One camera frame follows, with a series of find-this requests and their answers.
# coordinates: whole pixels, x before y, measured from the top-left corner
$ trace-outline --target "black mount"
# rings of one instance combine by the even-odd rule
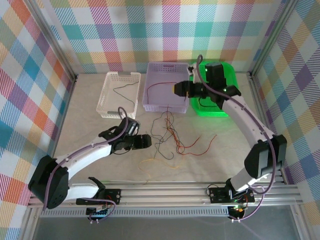
[[[119,126],[113,126],[106,131],[99,133],[99,137],[102,137],[106,140],[112,139],[124,129],[126,124],[126,118],[122,119]],[[111,154],[115,153],[119,150],[137,150],[137,149],[146,149],[152,145],[151,137],[148,134],[143,135],[133,135],[134,133],[138,133],[139,131],[139,123],[132,118],[128,117],[128,127],[127,130],[124,132],[122,137],[110,142],[109,144],[112,145],[111,147]]]
[[[225,187],[210,187],[209,188],[210,203],[212,204],[243,204],[254,203],[255,197],[251,189],[246,189],[242,192],[232,194],[228,185]]]

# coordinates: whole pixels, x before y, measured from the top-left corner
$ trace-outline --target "metal bracket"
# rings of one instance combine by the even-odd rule
[[[233,198],[230,199],[230,196],[226,193],[226,190],[224,187],[211,187],[209,188],[209,197],[210,202],[212,204],[230,204],[230,203],[236,203],[237,204],[244,204],[246,202],[248,203],[254,203],[255,197],[254,193],[251,189],[248,189],[245,194],[242,195],[241,198]]]
[[[108,199],[115,202],[115,204],[120,203],[121,199],[121,189],[104,189],[102,193],[103,197],[101,199]],[[105,201],[90,201],[84,200],[82,198],[77,198],[75,201],[76,205],[106,205]]]

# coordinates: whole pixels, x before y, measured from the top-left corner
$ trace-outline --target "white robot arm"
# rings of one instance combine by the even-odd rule
[[[275,135],[247,106],[240,91],[234,85],[227,85],[224,67],[221,63],[205,65],[206,82],[200,76],[199,64],[188,67],[193,81],[182,81],[174,86],[174,93],[188,98],[210,98],[212,102],[231,117],[239,127],[251,151],[244,160],[244,168],[226,181],[224,189],[212,189],[211,203],[230,203],[248,192],[251,186],[280,168],[285,160],[287,140],[283,135]]]
[[[101,132],[93,141],[72,153],[57,158],[44,156],[28,184],[29,190],[44,203],[44,209],[53,209],[70,199],[104,199],[105,187],[94,177],[89,179],[95,184],[69,186],[69,180],[86,166],[118,150],[150,147],[151,137],[137,135],[139,127],[137,121],[126,116],[119,126]]]

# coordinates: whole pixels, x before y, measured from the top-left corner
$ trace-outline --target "table surface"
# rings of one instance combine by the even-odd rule
[[[55,156],[73,152],[86,145],[102,131],[120,123],[119,119],[102,118],[96,107],[104,84],[105,74],[80,74],[75,84]],[[247,76],[237,73],[237,81],[242,95],[256,113]],[[141,123],[139,134],[150,134],[154,119],[161,112],[146,112],[142,105],[145,74],[141,75],[141,87],[138,99],[136,120]],[[200,117],[190,106],[185,114],[173,113],[174,127],[185,146],[191,145],[198,137],[197,143],[186,150],[186,153],[203,153],[209,142],[216,135],[209,151],[201,156],[191,154],[181,156],[176,153],[176,143],[171,137],[160,146],[164,159],[155,152],[155,140],[147,149],[132,150],[123,155],[110,155],[101,158],[78,172],[71,180],[86,182],[88,177],[96,177],[100,181],[195,181],[225,182],[244,167],[244,159],[250,151],[249,144],[234,121],[230,117]],[[164,117],[155,122],[153,133],[165,133]],[[167,165],[179,166],[170,168]]]

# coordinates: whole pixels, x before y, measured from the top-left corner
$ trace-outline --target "checkered pattern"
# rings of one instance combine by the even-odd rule
[[[71,81],[23,0],[0,7],[0,239],[15,240],[41,157],[53,152]]]
[[[255,79],[272,130],[287,139],[285,172],[320,237],[320,1],[300,0]]]
[[[41,0],[39,7],[73,57],[73,66],[87,74],[145,73],[148,62],[192,62],[199,54],[243,71],[255,55],[258,36],[270,32],[262,28],[269,11],[279,4],[278,0],[43,1],[52,8],[44,8]]]

